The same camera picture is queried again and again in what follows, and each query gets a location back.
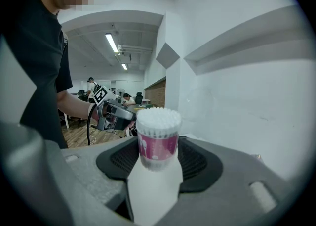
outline white shelf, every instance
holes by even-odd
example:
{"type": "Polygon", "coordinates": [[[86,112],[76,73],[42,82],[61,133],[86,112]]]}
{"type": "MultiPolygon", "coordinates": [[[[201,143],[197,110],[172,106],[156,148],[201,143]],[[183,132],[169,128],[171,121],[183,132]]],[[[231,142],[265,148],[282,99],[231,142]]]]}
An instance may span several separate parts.
{"type": "Polygon", "coordinates": [[[309,24],[298,5],[267,12],[220,34],[185,57],[203,65],[234,52],[306,37],[309,24]]]}

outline office chair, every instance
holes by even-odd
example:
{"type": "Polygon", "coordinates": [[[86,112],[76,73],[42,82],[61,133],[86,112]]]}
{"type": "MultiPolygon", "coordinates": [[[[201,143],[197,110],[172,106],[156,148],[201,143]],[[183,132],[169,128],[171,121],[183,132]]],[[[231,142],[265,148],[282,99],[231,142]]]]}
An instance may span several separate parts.
{"type": "Polygon", "coordinates": [[[80,90],[78,91],[78,99],[87,102],[88,101],[88,96],[87,94],[84,92],[84,90],[80,90]]]}
{"type": "Polygon", "coordinates": [[[142,92],[138,92],[135,97],[135,103],[137,105],[141,104],[143,100],[142,92]]]}

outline desk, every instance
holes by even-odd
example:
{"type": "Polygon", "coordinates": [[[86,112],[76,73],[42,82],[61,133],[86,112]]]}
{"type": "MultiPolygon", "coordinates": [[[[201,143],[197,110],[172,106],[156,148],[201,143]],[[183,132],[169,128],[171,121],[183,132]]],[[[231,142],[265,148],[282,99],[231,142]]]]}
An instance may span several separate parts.
{"type": "Polygon", "coordinates": [[[69,124],[68,124],[68,117],[67,114],[64,113],[64,117],[65,117],[65,122],[66,122],[66,127],[67,129],[69,128],[69,124]]]}
{"type": "Polygon", "coordinates": [[[137,111],[135,110],[135,108],[141,108],[141,107],[140,107],[140,105],[130,105],[129,107],[127,107],[125,109],[136,114],[137,111]]]}

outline standing person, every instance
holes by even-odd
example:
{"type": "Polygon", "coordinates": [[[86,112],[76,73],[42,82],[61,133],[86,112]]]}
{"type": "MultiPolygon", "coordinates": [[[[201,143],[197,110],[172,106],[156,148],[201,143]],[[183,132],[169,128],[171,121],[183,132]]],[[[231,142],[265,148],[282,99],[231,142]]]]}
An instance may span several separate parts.
{"type": "MultiPolygon", "coordinates": [[[[26,0],[23,11],[4,37],[15,58],[37,89],[20,123],[36,129],[46,140],[67,148],[58,110],[87,119],[93,106],[71,96],[68,44],[57,20],[61,9],[81,5],[87,0],[26,0]]],[[[97,119],[96,109],[92,115],[97,119]]]]}
{"type": "Polygon", "coordinates": [[[94,88],[97,85],[97,83],[94,81],[94,79],[92,77],[89,78],[89,85],[88,85],[88,102],[90,103],[95,103],[93,96],[94,96],[94,88]]]}
{"type": "Polygon", "coordinates": [[[126,102],[124,103],[125,106],[136,105],[135,100],[128,93],[124,93],[123,97],[126,100],[126,102]]]}

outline fluorescent ceiling light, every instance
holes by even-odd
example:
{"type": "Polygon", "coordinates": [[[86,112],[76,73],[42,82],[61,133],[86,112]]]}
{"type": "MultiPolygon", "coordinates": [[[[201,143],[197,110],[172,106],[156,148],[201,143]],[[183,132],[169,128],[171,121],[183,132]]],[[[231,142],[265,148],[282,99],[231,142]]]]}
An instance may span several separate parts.
{"type": "Polygon", "coordinates": [[[106,34],[105,36],[108,39],[114,53],[118,53],[119,51],[118,51],[117,46],[115,45],[115,43],[113,41],[112,34],[106,34]]]}

